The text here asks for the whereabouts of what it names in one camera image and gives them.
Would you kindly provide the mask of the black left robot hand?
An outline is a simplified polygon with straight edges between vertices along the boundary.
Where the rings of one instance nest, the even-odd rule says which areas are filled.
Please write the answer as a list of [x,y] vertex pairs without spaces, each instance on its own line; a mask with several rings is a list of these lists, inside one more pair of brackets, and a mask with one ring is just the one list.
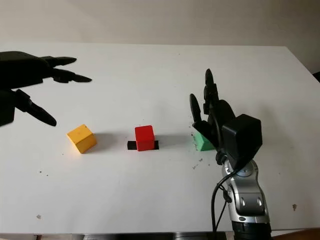
[[0,125],[14,121],[15,109],[26,112],[39,121],[55,127],[57,121],[42,107],[36,105],[21,88],[43,83],[52,78],[58,83],[89,83],[86,76],[57,66],[72,64],[77,59],[69,56],[34,56],[22,51],[2,51],[0,53]]

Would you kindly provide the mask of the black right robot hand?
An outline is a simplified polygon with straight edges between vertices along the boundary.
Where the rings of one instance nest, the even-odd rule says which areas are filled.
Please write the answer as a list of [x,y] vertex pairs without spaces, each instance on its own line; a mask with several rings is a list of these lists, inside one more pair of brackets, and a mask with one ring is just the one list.
[[222,126],[233,120],[235,114],[229,103],[219,98],[217,85],[214,82],[213,74],[208,68],[205,71],[205,86],[203,90],[204,104],[203,113],[208,116],[202,120],[201,109],[194,94],[189,95],[191,114],[193,117],[192,126],[202,134],[216,150],[224,147]]

